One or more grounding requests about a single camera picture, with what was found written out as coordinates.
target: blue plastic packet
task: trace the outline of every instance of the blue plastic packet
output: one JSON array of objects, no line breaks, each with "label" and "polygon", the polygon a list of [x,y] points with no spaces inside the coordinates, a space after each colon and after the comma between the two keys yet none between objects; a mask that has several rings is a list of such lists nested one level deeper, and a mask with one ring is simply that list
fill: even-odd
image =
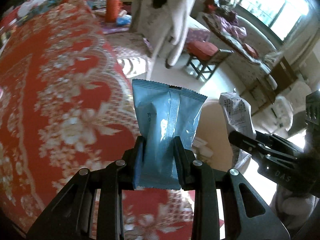
[{"label": "blue plastic packet", "polygon": [[147,144],[138,185],[180,189],[173,158],[173,138],[191,149],[206,96],[194,91],[142,79],[132,80],[134,108]]},{"label": "blue plastic packet", "polygon": [[116,24],[117,26],[129,25],[131,23],[131,15],[124,15],[121,18],[117,18]]}]

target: red stool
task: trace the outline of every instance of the red stool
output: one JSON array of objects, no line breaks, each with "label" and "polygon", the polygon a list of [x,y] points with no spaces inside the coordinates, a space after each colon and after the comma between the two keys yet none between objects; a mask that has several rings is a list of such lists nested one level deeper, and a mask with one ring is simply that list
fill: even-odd
[{"label": "red stool", "polygon": [[[214,44],[205,41],[189,42],[187,44],[187,50],[190,58],[186,67],[191,65],[198,74],[196,79],[202,76],[205,82],[212,77],[218,66],[233,53],[232,50],[218,49]],[[192,63],[193,59],[199,61],[197,67]],[[204,73],[210,73],[209,77],[204,77]]]}]

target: floor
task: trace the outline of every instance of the floor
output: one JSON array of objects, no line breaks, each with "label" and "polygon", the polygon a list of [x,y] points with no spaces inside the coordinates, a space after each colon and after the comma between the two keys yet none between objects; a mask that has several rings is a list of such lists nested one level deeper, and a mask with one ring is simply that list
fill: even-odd
[{"label": "floor", "polygon": [[171,69],[164,66],[164,59],[159,58],[152,71],[151,80],[169,85],[184,87],[209,98],[219,98],[223,92],[232,92],[234,88],[243,90],[244,85],[227,64],[222,63],[212,78],[204,84],[184,71],[188,54],[182,54],[177,64]]}]

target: white plastic bag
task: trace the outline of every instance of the white plastic bag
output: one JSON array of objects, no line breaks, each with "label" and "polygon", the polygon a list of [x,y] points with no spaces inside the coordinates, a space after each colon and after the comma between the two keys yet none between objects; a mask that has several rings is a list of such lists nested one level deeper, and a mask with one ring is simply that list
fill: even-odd
[{"label": "white plastic bag", "polygon": [[238,131],[252,139],[256,138],[256,131],[251,120],[250,104],[236,93],[222,93],[219,98],[223,114],[227,123],[227,131]]},{"label": "white plastic bag", "polygon": [[19,18],[22,18],[24,16],[26,16],[34,7],[39,6],[40,4],[44,3],[46,0],[28,0],[26,2],[24,2],[18,12],[17,15]]}]

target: red blanket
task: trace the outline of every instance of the red blanket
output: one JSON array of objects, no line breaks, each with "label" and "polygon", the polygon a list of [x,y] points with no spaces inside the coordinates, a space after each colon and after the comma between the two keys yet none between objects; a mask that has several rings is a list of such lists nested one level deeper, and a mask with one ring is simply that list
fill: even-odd
[{"label": "red blanket", "polygon": [[[0,207],[25,231],[80,168],[106,167],[139,134],[98,22],[84,0],[64,2],[17,28],[0,58]],[[189,239],[183,194],[124,192],[127,238]]]}]

